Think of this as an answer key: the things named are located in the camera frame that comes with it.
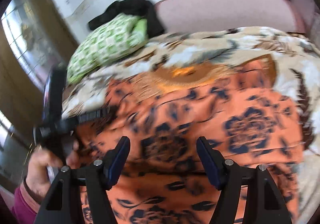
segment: orange fabric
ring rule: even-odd
[[[239,165],[264,163],[294,220],[298,214],[295,164],[302,159],[295,104],[272,91],[259,61],[212,84],[153,96],[138,102],[132,79],[110,83],[106,103],[119,106],[110,125],[79,126],[92,160],[113,149],[122,136],[131,150],[119,182],[107,192],[119,224],[209,223],[220,192],[209,184],[196,153],[205,136],[212,148]],[[82,204],[92,222],[85,188]],[[236,223],[241,223],[246,187]]]

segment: purple sleeve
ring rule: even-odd
[[[12,214],[16,217],[19,224],[33,224],[36,218],[36,212],[23,199],[20,187],[14,193]]]

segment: sleeve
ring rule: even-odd
[[[19,224],[33,224],[40,205],[28,193],[28,188],[23,182],[14,193],[14,206],[12,213]]]

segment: green pillow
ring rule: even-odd
[[[91,32],[72,55],[67,82],[78,83],[98,66],[109,65],[127,56],[147,40],[147,20],[120,13],[110,22]]]

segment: person's arm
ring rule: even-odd
[[[79,144],[74,144],[74,151],[67,158],[67,165],[75,169],[80,166],[79,156],[76,153]],[[12,214],[19,224],[33,224],[40,203],[50,188],[47,166],[61,168],[62,161],[46,149],[35,151],[29,161],[28,174],[14,193]]]

